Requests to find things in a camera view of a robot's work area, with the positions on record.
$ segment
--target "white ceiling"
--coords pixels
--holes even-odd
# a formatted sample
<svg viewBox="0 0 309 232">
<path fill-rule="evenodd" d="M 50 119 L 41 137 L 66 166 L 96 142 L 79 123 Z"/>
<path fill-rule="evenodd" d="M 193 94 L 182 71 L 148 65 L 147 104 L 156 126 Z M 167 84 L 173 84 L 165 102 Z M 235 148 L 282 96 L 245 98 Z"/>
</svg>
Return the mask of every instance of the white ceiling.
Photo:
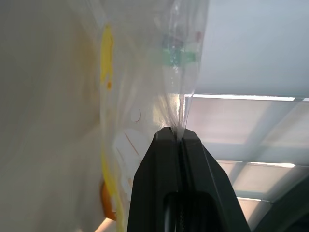
<svg viewBox="0 0 309 232">
<path fill-rule="evenodd" d="M 309 2 L 210 0 L 196 93 L 309 97 Z"/>
</svg>

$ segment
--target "clip jaw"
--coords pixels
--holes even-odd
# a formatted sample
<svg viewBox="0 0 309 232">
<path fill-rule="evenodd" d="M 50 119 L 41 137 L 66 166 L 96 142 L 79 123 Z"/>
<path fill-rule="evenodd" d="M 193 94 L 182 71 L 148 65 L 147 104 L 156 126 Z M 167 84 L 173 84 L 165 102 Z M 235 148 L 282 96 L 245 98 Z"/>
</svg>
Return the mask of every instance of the clip jaw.
<svg viewBox="0 0 309 232">
<path fill-rule="evenodd" d="M 158 131 L 133 181 L 128 232 L 249 232 L 229 179 L 197 135 Z"/>
</svg>

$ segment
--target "orange object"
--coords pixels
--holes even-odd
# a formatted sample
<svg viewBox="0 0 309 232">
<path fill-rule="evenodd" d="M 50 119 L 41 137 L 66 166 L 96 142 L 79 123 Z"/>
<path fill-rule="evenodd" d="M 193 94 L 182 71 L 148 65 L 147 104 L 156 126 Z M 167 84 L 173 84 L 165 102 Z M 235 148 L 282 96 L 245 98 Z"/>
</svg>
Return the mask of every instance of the orange object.
<svg viewBox="0 0 309 232">
<path fill-rule="evenodd" d="M 107 190 L 105 183 L 102 184 L 101 188 L 101 202 L 105 217 L 111 220 L 116 220 L 116 213 L 112 211 L 111 196 Z"/>
</svg>

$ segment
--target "yellow label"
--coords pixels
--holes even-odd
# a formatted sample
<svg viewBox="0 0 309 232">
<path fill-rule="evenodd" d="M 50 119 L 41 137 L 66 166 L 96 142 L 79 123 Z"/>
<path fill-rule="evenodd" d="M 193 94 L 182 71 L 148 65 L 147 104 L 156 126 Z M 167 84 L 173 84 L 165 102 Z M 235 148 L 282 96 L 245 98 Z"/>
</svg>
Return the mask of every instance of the yellow label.
<svg viewBox="0 0 309 232">
<path fill-rule="evenodd" d="M 108 76 L 107 89 L 112 88 L 112 47 L 113 47 L 112 28 L 106 25 L 101 43 L 101 83 L 105 83 Z"/>
<path fill-rule="evenodd" d="M 116 200 L 116 223 L 117 223 L 117 231 L 118 232 L 124 232 L 123 228 L 123 210 L 122 210 L 122 203 L 120 200 L 120 196 L 117 191 L 117 184 L 116 180 L 114 179 L 110 168 L 107 164 L 105 149 L 103 146 L 102 149 L 102 170 L 103 170 L 103 176 L 105 180 L 105 184 L 107 187 L 107 190 L 110 194 L 110 196 L 114 197 Z"/>
</svg>

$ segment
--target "clear plastic bag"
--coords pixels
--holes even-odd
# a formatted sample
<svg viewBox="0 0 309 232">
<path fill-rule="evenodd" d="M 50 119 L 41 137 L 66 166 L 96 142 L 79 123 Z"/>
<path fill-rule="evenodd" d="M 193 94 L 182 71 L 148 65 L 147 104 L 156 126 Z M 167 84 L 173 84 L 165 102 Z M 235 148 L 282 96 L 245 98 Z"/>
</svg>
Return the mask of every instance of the clear plastic bag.
<svg viewBox="0 0 309 232">
<path fill-rule="evenodd" d="M 101 45 L 103 175 L 126 231 L 134 174 L 154 134 L 181 139 L 198 78 L 208 2 L 105 0 Z"/>
</svg>

